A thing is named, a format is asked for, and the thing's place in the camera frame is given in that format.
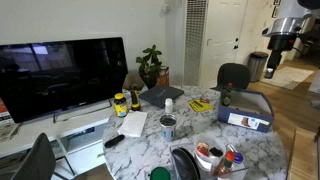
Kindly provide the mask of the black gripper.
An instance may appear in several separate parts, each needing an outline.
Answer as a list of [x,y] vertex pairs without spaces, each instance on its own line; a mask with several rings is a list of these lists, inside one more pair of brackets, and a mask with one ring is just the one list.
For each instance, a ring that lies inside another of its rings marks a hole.
[[281,60],[283,51],[290,51],[295,43],[294,35],[272,35],[268,44],[271,51],[265,72],[265,78],[271,79]]

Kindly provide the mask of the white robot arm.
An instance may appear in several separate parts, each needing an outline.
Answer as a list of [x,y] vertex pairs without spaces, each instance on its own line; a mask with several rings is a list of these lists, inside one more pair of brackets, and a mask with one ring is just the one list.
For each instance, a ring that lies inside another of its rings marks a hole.
[[271,55],[267,61],[265,78],[271,79],[281,61],[283,51],[291,51],[297,38],[303,43],[320,40],[320,32],[310,30],[302,32],[308,17],[319,19],[320,0],[281,0],[278,15],[274,23],[262,31],[269,37],[267,48]]

